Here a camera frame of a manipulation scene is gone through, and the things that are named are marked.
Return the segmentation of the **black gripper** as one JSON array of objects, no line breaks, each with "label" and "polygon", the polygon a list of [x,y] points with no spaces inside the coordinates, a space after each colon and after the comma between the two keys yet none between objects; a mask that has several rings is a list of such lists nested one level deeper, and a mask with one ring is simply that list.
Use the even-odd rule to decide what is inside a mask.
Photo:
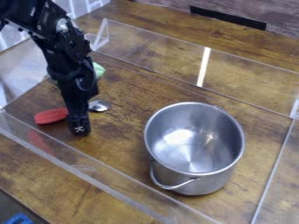
[{"label": "black gripper", "polygon": [[58,81],[60,95],[70,111],[70,131],[75,136],[87,136],[91,132],[88,101],[99,94],[92,59],[87,57],[79,64],[58,59],[53,64],[48,64],[47,72]]}]

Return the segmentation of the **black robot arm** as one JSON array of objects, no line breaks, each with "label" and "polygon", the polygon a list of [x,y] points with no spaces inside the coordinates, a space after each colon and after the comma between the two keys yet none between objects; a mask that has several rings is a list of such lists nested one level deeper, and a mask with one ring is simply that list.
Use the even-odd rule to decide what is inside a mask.
[{"label": "black robot arm", "polygon": [[90,41],[52,0],[0,0],[0,30],[8,24],[27,32],[41,49],[68,110],[71,133],[88,135],[90,99],[99,94]]}]

